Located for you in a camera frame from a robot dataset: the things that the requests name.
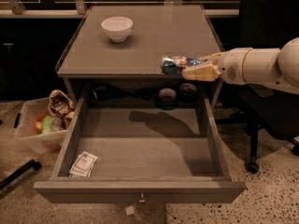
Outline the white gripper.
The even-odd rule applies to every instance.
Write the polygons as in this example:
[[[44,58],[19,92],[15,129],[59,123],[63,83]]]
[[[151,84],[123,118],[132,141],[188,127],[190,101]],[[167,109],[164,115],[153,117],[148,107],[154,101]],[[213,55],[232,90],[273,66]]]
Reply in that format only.
[[[207,64],[185,68],[182,76],[187,80],[206,82],[215,81],[221,76],[228,84],[245,85],[243,64],[250,51],[251,48],[236,48],[199,57],[200,62]]]

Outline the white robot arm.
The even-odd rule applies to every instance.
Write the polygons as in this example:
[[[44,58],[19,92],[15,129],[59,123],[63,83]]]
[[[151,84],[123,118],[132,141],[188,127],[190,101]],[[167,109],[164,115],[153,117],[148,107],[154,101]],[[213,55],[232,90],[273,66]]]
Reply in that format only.
[[[203,62],[182,70],[187,80],[214,81],[233,85],[261,85],[268,89],[299,94],[299,38],[282,49],[236,48],[202,57]]]

